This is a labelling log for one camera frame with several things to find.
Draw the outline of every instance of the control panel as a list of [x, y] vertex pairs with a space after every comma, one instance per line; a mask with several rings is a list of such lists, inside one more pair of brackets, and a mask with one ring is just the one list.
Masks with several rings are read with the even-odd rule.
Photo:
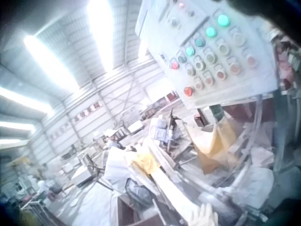
[[266, 22], [212, 0], [144, 0], [136, 34], [188, 109], [277, 89]]

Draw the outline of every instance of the white glove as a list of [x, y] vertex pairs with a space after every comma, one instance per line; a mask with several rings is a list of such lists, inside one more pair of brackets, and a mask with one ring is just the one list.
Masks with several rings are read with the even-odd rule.
[[202, 204], [191, 215], [189, 226], [218, 226], [218, 216], [213, 212], [212, 206]]

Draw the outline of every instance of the ceiling light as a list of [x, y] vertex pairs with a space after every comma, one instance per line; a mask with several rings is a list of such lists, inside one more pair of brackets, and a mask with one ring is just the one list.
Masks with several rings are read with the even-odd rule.
[[57, 85], [71, 92], [79, 89], [77, 82], [69, 71], [36, 37], [26, 36], [24, 43], [33, 58]]
[[138, 52], [138, 57], [144, 57], [146, 55], [146, 43], [144, 41], [140, 42], [140, 47], [139, 47], [139, 52]]
[[28, 97], [22, 96], [20, 94], [17, 94], [15, 92], [12, 92], [10, 90], [7, 90], [5, 88], [0, 87], [0, 96], [3, 96], [7, 99], [10, 99], [12, 101], [15, 101], [19, 104], [22, 104], [24, 106], [30, 107], [32, 109], [41, 111], [41, 112], [45, 112], [45, 113], [49, 113], [52, 112], [52, 108], [50, 105], [47, 104], [43, 104], [39, 101], [30, 99]]
[[34, 129], [34, 125], [31, 124], [14, 123], [14, 122], [7, 122], [7, 121], [0, 121], [0, 126], [12, 128], [12, 129], [22, 129], [22, 130]]
[[113, 69], [113, 18], [107, 0], [90, 0], [87, 7], [90, 31], [97, 43], [104, 69]]
[[19, 139], [0, 139], [0, 145], [15, 144], [20, 142]]

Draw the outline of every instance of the floor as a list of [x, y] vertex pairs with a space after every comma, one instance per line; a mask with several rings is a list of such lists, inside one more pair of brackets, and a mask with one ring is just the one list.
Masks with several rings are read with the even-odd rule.
[[114, 226], [117, 197], [95, 181], [81, 188], [73, 186], [67, 196], [47, 204], [48, 209], [68, 226]]

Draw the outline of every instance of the steel column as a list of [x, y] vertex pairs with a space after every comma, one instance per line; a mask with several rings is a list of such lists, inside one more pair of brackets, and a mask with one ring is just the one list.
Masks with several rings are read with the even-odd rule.
[[64, 104], [64, 102], [62, 102], [62, 105], [63, 105], [63, 107], [64, 107], [64, 109], [65, 109], [65, 111], [66, 111], [66, 115], [67, 115], [67, 117], [68, 117], [68, 121], [70, 122], [70, 124], [71, 124], [71, 126], [72, 126], [72, 129], [73, 129], [75, 135], [77, 136], [78, 140], [83, 144], [83, 142], [82, 142], [82, 140], [81, 140], [81, 138], [80, 138], [80, 136], [79, 136], [79, 133], [78, 133], [78, 131], [76, 130], [75, 125], [74, 125], [73, 122], [72, 122], [72, 119], [71, 119], [71, 117], [70, 117], [70, 115], [69, 115], [68, 109], [67, 109], [66, 105]]
[[41, 126], [42, 126], [42, 130], [43, 130], [43, 134], [44, 134], [44, 136], [45, 136], [45, 139], [46, 139], [47, 142], [49, 143], [49, 146], [50, 146], [52, 152], [53, 152], [55, 155], [58, 155], [58, 153], [57, 153], [56, 150], [55, 150], [55, 147], [53, 147], [53, 145], [52, 145], [52, 143], [51, 143], [51, 141], [50, 141], [50, 139], [49, 139], [49, 137], [48, 137], [48, 134], [46, 133], [46, 130], [45, 130], [45, 127], [44, 127], [43, 123], [41, 123]]

